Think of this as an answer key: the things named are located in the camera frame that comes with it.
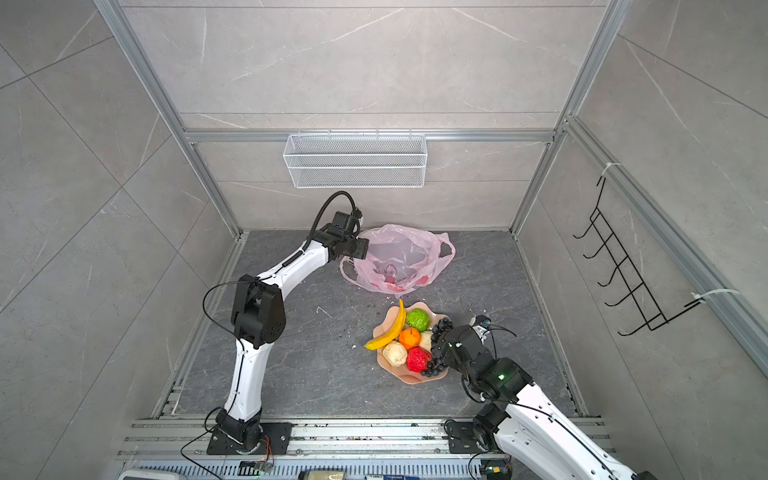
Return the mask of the dark fake grape bunch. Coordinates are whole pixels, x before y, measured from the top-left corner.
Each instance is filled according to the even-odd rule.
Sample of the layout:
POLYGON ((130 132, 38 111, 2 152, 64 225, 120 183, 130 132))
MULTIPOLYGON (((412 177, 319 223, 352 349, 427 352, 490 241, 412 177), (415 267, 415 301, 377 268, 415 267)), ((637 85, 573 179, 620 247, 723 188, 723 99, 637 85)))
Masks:
POLYGON ((427 378, 438 376, 447 369, 444 362, 443 337, 454 328, 453 321, 449 317, 440 319, 435 326, 429 330, 429 337, 423 336, 423 340, 428 340, 421 348, 429 351, 431 359, 427 361, 426 366, 421 370, 421 375, 427 378))

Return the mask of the pink plastic shopping bag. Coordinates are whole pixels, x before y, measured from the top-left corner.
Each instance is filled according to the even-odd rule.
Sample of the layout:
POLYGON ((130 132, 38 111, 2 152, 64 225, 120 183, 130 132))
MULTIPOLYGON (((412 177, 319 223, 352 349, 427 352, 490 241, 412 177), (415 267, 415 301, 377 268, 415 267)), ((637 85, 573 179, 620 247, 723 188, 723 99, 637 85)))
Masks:
POLYGON ((369 241, 366 257, 342 258, 342 277, 369 292, 397 298, 434 282, 456 255, 446 233, 387 224, 360 237, 369 241))

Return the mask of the yellow fake fruit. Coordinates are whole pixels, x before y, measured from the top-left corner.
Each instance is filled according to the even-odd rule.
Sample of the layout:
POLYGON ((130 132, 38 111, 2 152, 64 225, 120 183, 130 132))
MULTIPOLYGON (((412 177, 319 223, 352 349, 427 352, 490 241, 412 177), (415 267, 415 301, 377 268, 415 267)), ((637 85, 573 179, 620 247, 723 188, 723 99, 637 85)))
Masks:
POLYGON ((384 348, 386 345, 391 343, 396 338, 398 338, 399 334, 401 333, 405 325, 406 316, 407 316, 407 312, 404 307, 404 302, 400 300, 399 307, 397 310, 397 316, 395 317, 395 320, 393 321, 393 323, 390 325, 390 328, 385 333, 368 341, 365 345, 365 348, 370 351, 379 350, 384 348))

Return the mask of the beige fake fruit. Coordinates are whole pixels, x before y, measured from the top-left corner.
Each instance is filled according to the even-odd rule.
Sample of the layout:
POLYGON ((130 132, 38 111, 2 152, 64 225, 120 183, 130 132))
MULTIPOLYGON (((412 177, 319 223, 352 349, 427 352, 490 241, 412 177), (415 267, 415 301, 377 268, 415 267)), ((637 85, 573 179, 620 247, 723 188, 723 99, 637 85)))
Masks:
POLYGON ((427 352, 431 351, 431 348, 432 348, 432 331, 431 330, 425 330, 421 333, 419 347, 427 352))
POLYGON ((391 367, 397 368, 406 364, 408 350, 399 342, 392 341, 382 349, 382 356, 391 367))

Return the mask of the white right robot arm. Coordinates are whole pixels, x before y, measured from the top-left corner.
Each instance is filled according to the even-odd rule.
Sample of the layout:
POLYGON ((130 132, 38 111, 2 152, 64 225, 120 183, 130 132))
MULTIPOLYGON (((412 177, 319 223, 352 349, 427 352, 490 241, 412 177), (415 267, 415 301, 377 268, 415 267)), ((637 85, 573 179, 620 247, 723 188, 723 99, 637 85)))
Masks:
POLYGON ((519 460, 542 479, 654 477, 607 453, 552 404, 521 366, 488 349, 484 340, 500 328, 483 315, 469 325, 441 320, 431 340, 436 364, 458 372, 465 393, 482 404, 473 432, 483 449, 519 460))

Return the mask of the green fake fruit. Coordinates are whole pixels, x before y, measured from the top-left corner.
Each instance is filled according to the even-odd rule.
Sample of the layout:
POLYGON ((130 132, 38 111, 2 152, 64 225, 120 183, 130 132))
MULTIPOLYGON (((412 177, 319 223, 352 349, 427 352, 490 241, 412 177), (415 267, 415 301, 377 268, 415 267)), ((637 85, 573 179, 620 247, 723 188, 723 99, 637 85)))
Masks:
POLYGON ((429 314, 420 308, 414 308, 406 315, 406 323, 419 332, 424 332, 430 329, 431 318, 429 314))

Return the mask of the orange fake fruit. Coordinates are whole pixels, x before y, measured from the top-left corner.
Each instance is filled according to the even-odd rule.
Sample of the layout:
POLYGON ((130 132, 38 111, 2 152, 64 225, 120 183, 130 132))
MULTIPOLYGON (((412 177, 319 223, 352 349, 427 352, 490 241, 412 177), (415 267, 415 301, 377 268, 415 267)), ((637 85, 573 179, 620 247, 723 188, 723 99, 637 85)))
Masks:
POLYGON ((399 343, 407 350, 419 347, 421 343, 421 332, 416 328, 407 328, 401 331, 398 337, 399 343))

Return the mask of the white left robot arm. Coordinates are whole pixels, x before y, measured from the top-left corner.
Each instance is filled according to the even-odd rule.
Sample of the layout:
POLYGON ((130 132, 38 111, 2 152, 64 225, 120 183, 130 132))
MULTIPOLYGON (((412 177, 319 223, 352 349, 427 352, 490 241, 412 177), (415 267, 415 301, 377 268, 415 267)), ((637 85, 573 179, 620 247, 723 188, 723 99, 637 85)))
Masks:
POLYGON ((266 444, 261 426, 262 388, 273 345, 287 325, 285 300, 316 270, 339 257, 363 259, 369 241, 359 236, 363 219, 352 195, 332 193, 318 211, 307 237, 290 256, 256 275, 222 282, 208 292, 235 288, 230 334, 236 360, 224 405, 213 410, 210 445, 250 454, 266 444))

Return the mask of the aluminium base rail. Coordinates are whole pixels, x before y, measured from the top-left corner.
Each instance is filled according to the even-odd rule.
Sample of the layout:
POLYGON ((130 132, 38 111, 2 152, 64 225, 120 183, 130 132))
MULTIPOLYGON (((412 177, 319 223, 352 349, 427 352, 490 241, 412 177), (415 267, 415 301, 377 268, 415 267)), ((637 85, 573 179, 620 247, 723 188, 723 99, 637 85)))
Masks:
MULTIPOLYGON (((570 419, 607 453, 614 449, 599 418, 570 419)), ((125 432, 114 479, 297 479, 331 471, 343 479, 509 479, 519 460, 487 451, 469 418, 272 419, 266 444, 250 454, 223 444, 201 417, 137 420, 125 432)), ((532 477, 539 477, 531 471, 532 477)))

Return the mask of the red fake fruit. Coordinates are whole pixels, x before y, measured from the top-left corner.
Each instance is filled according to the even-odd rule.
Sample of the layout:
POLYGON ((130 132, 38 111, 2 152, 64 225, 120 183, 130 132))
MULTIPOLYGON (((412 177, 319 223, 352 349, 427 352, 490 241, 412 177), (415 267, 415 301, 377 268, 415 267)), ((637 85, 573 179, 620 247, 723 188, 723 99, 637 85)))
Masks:
POLYGON ((414 347, 408 351, 408 357, 406 361, 406 367, 409 371, 422 374, 427 370, 429 363, 432 360, 432 355, 420 347, 414 347))

